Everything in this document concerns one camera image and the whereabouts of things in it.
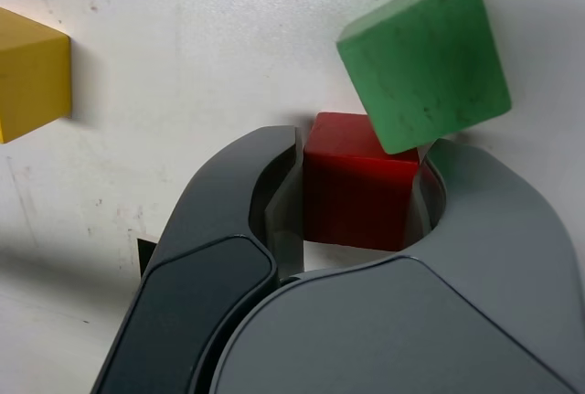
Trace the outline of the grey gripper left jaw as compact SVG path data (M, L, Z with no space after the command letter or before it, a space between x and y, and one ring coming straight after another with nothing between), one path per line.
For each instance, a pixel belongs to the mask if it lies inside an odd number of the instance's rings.
M94 392L209 392L239 323L303 270L302 148L295 127L266 126L194 174Z

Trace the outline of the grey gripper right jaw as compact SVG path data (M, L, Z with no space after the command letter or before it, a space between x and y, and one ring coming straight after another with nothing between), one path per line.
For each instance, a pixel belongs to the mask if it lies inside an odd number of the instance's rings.
M400 254L311 272L230 338L214 393L575 393L579 266L550 204L447 140L435 227Z

